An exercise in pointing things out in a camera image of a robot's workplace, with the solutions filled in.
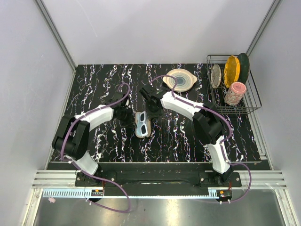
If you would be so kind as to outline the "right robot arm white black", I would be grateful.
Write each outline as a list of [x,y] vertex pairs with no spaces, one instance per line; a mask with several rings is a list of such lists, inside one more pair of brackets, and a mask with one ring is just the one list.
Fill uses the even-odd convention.
[[225,186],[230,182],[233,169],[225,153],[223,118],[210,103],[203,104],[185,99],[167,88],[156,89],[150,84],[140,89],[150,117],[158,117],[163,109],[174,111],[192,120],[200,142],[207,146],[212,159],[211,183]]

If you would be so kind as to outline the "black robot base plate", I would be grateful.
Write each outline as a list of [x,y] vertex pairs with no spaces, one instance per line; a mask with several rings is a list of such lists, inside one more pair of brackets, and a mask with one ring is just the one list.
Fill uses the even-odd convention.
[[96,176],[102,182],[76,174],[76,187],[103,187],[105,195],[123,195],[118,183],[129,196],[206,195],[209,188],[241,188],[240,175],[230,169],[224,176],[210,163],[101,163]]

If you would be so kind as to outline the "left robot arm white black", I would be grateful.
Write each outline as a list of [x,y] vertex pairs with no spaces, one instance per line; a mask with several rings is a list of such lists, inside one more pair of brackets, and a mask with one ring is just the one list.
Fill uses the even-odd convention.
[[64,115],[52,141],[52,148],[61,154],[62,161],[72,161],[86,173],[85,181],[91,186],[100,184],[101,168],[89,154],[87,148],[89,134],[105,122],[117,119],[123,127],[135,127],[130,97],[115,93],[106,105],[99,105],[89,112],[79,115]]

